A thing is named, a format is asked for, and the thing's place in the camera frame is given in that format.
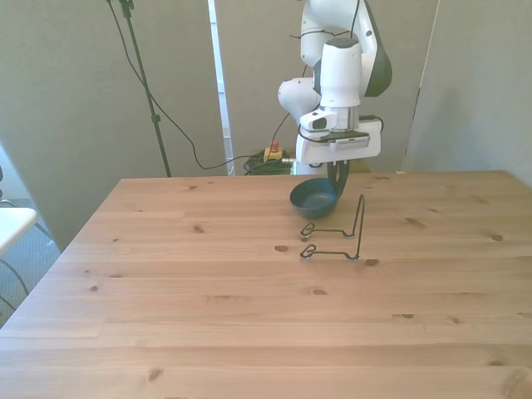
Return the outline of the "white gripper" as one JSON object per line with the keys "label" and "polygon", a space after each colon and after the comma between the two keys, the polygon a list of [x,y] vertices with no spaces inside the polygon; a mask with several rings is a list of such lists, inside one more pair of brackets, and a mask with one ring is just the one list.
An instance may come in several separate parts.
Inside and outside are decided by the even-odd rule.
{"label": "white gripper", "polygon": [[345,189],[350,171],[349,162],[344,160],[358,160],[372,158],[381,152],[381,118],[363,118],[355,129],[355,137],[337,138],[334,141],[318,141],[328,134],[328,131],[310,132],[298,127],[296,144],[296,160],[302,164],[328,163],[328,181],[337,197],[340,198]]}

